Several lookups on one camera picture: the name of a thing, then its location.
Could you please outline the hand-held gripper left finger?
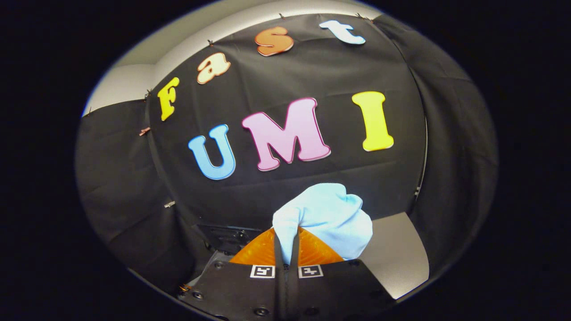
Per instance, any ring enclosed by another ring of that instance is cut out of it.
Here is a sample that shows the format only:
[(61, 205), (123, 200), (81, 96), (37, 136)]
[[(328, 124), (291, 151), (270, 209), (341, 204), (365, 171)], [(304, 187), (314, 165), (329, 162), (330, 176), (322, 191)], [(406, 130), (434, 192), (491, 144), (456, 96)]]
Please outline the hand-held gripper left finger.
[(280, 240), (270, 229), (234, 255), (215, 252), (178, 298), (212, 321), (283, 321), (286, 272)]

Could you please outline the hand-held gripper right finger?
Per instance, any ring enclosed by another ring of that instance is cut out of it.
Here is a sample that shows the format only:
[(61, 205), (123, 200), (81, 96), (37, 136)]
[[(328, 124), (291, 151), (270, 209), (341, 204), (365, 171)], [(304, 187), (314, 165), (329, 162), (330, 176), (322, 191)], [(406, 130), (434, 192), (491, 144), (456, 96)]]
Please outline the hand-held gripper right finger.
[(396, 305), (360, 259), (301, 264), (300, 236), (287, 272), (288, 321), (374, 321)]

